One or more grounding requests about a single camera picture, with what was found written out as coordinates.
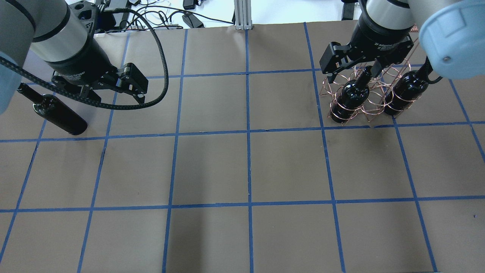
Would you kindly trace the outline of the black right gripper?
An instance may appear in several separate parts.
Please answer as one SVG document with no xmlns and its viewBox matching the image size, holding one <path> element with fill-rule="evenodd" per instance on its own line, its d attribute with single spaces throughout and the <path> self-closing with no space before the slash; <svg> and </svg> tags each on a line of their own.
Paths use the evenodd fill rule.
<svg viewBox="0 0 485 273">
<path fill-rule="evenodd" d="M 374 61 L 376 57 L 390 53 L 411 28 L 388 29 L 375 23 L 369 16 L 361 15 L 348 44 L 330 42 L 326 47 L 320 58 L 322 74 L 336 74 L 355 64 Z M 374 61 L 371 77 L 377 78 L 386 67 L 388 61 Z"/>
</svg>

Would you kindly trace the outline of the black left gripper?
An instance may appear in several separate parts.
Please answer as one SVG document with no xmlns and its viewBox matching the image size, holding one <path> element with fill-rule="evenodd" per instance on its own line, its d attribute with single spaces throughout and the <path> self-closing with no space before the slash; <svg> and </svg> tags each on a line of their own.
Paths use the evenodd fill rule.
<svg viewBox="0 0 485 273">
<path fill-rule="evenodd" d="M 140 69 L 127 63 L 120 69 L 113 66 L 104 50 L 94 38 L 88 38 L 81 50 L 63 61 L 51 62 L 53 68 L 64 79 L 57 87 L 78 95 L 78 102 L 101 108 L 102 98 L 95 90 L 109 88 L 131 95 L 138 104 L 145 102 L 149 81 Z"/>
</svg>

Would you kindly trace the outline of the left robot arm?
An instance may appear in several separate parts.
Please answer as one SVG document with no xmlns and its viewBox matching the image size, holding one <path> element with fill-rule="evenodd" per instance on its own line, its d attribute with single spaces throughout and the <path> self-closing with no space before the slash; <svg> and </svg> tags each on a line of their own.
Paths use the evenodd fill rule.
<svg viewBox="0 0 485 273">
<path fill-rule="evenodd" d="M 147 78 L 132 63 L 114 66 L 94 38 L 127 11 L 83 0 L 2 0 L 1 112 L 22 78 L 94 107 L 148 107 Z"/>
</svg>

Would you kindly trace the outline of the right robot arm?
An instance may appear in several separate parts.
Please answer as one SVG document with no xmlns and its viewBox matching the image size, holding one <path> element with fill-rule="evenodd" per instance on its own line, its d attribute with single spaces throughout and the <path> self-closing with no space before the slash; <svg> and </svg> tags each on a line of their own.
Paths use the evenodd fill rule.
<svg viewBox="0 0 485 273">
<path fill-rule="evenodd" d="M 419 43 L 434 71 L 448 79 L 469 79 L 485 72 L 485 4 L 483 0 L 361 0 L 362 13 L 350 42 L 331 42 L 320 60 L 321 71 L 332 83 L 343 70 L 373 62 L 378 76 L 392 64 L 401 64 Z"/>
</svg>

